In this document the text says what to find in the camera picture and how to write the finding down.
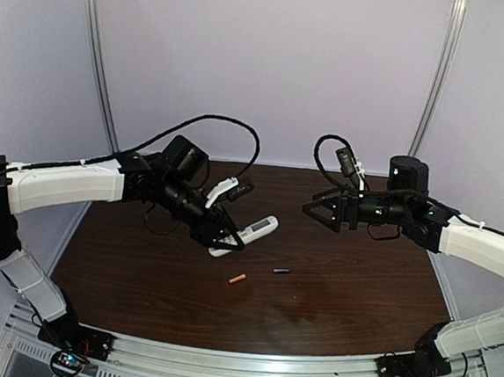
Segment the white remote control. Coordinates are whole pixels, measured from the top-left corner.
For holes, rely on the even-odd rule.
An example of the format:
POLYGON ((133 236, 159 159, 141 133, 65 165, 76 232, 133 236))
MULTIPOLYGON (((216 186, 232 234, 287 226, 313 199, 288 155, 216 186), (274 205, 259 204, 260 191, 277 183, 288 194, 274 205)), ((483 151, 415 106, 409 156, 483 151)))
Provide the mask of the white remote control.
MULTIPOLYGON (((245 243, 245 245, 247 245, 271 234, 278 228, 278 225, 279 225, 278 218, 269 215, 266 218, 263 218, 260 221, 256 221, 252 225, 250 224, 247 227, 239 230, 238 233, 240 235, 240 239, 245 243)), ((222 257, 231 252, 229 252, 228 250, 219 251, 219 250, 211 250, 210 248, 208 248, 208 253, 212 257, 222 257)))

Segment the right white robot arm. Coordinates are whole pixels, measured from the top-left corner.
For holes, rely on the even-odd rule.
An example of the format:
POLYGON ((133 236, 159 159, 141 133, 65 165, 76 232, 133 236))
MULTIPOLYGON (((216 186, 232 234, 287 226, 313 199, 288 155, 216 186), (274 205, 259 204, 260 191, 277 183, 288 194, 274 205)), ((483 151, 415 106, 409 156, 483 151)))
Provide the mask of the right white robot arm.
MULTIPOLYGON (((334 232, 392 225, 424 250, 461 258, 504 279, 504 233, 475 222, 429 197, 428 165, 412 156, 393 156, 386 191, 367 191, 336 182, 303 205, 303 213, 334 232)), ((433 372, 454 355, 504 345, 504 307, 432 327, 414 346, 414 367, 433 372)))

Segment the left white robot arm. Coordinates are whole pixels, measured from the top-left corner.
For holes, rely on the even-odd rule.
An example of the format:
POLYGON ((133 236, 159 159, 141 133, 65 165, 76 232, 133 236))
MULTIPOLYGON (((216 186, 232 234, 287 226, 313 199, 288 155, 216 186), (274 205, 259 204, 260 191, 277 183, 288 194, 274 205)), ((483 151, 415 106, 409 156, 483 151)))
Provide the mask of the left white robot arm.
POLYGON ((10 163, 0 155, 0 271, 33 305, 55 346, 75 348, 84 340, 83 329, 69 299, 20 242, 17 214, 87 201, 149 202, 185 223, 199 245, 241 251, 245 242, 237 225, 217 202, 233 194, 238 178, 226 178, 209 192, 188 184, 206 163, 208 155, 182 135, 155 154, 131 151, 55 167, 10 163))

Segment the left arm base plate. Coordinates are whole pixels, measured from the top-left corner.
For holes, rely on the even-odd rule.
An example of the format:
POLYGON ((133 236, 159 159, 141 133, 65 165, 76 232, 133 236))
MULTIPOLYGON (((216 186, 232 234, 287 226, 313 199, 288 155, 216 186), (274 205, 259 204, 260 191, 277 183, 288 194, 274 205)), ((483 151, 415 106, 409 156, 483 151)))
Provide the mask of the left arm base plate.
POLYGON ((103 362, 107 360, 113 343, 113 334, 84 327, 78 323, 44 322, 37 338, 66 352, 103 362))

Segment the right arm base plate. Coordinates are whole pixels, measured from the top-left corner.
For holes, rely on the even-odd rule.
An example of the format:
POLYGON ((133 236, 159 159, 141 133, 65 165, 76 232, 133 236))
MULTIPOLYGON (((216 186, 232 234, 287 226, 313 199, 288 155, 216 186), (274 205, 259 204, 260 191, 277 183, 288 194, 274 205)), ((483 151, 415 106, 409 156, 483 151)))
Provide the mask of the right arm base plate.
POLYGON ((427 360, 416 352, 386 352, 375 359, 378 377, 439 377, 451 373, 450 363, 443 358, 427 360))

